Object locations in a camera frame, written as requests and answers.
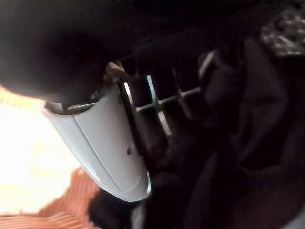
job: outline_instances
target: white plastic panel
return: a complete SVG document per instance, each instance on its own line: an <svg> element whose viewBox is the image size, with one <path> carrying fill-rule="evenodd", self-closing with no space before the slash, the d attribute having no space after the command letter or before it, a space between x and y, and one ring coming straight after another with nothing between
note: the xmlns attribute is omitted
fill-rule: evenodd
<svg viewBox="0 0 305 229"><path fill-rule="evenodd" d="M149 177L134 146L117 86L83 113L58 115L45 107L42 112L102 189L125 201L149 195Z"/></svg>

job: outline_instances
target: dark fabric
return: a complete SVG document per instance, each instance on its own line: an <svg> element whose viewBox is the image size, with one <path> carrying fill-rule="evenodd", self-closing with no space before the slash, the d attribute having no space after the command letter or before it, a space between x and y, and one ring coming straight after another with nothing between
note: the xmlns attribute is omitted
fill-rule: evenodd
<svg viewBox="0 0 305 229"><path fill-rule="evenodd" d="M279 229L299 214L304 63L274 59L255 38L216 51L187 103L195 119L174 102L163 107L173 136L150 169L145 229Z"/></svg>
<svg viewBox="0 0 305 229"><path fill-rule="evenodd" d="M242 41L293 0L2 0L0 84L25 96L85 102L105 65L139 71Z"/></svg>

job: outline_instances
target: striped fabric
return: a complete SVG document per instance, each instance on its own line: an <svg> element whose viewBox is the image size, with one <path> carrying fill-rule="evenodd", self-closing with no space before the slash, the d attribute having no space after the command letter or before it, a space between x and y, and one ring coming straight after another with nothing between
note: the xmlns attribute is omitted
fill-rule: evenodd
<svg viewBox="0 0 305 229"><path fill-rule="evenodd" d="M60 198L37 214L0 216L0 229L93 229L88 221L87 206L97 191L97 185L82 168L78 168Z"/></svg>

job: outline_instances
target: patterned fabric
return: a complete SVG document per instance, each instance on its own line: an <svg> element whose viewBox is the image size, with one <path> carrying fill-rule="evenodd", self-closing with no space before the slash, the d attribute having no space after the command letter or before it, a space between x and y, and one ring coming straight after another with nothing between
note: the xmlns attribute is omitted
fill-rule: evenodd
<svg viewBox="0 0 305 229"><path fill-rule="evenodd" d="M97 185L83 171L76 169L66 192L37 214L0 216L0 229L93 229L87 206Z"/></svg>

